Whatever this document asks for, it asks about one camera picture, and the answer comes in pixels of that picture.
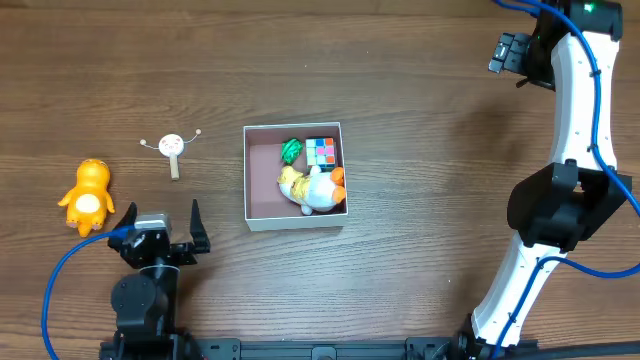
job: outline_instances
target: white box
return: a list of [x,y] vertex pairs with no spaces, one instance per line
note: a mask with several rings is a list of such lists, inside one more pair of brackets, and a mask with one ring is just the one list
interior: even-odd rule
[[[305,216],[300,205],[290,201],[280,192],[277,178],[285,166],[280,158],[282,143],[296,138],[303,143],[308,138],[333,138],[336,166],[345,167],[342,129],[339,122],[245,126],[244,136],[244,215],[251,231],[301,229],[344,226],[349,215],[347,199],[330,213],[313,212]],[[305,174],[306,150],[293,164]],[[347,188],[345,169],[344,187]]]

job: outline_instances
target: orange toy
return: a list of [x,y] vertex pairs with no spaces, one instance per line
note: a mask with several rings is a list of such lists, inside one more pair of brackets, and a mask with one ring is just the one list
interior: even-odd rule
[[107,210],[112,214],[116,212],[107,192],[110,177],[107,164],[87,159],[78,167],[76,186],[58,203],[60,206],[69,205],[67,226],[78,228],[82,237],[89,235],[91,229],[102,229]]

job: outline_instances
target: wood grain surface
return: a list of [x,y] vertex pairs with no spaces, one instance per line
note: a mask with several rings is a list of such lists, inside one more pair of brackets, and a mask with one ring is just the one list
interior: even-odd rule
[[[511,189],[549,155],[554,94],[487,71],[503,31],[533,26],[517,14],[0,10],[0,358],[46,358],[44,288],[80,241],[56,203],[88,157],[112,170],[108,229],[135,201],[168,211],[183,241],[191,199],[200,202],[212,253],[184,269],[179,318],[196,337],[453,334],[505,254]],[[639,35],[628,20],[612,114],[620,170],[634,176]],[[342,123],[348,226],[250,233],[242,126],[319,121]],[[166,158],[138,144],[196,128],[178,182]],[[639,224],[624,205],[570,257],[630,267]],[[115,330],[111,287],[131,272],[104,242],[69,261],[50,312],[60,358],[97,357]],[[637,278],[561,266],[523,334],[544,347],[638,340],[639,302]]]
[[[640,19],[640,2],[617,0],[627,20]],[[0,0],[0,7],[34,9],[218,11],[351,15],[512,17],[490,0]]]

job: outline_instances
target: white plush toy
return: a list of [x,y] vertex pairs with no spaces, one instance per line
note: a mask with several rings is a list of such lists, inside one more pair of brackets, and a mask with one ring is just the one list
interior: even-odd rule
[[313,210],[330,211],[347,196],[343,186],[344,169],[341,167],[330,173],[323,173],[320,167],[313,166],[309,175],[304,176],[293,167],[285,166],[278,178],[278,184],[282,194],[300,204],[305,215],[311,215]]

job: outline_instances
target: rubik's cube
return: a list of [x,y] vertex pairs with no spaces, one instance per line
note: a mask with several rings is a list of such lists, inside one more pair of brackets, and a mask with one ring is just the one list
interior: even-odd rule
[[336,150],[332,138],[307,139],[307,168],[318,165],[331,171],[336,167]]

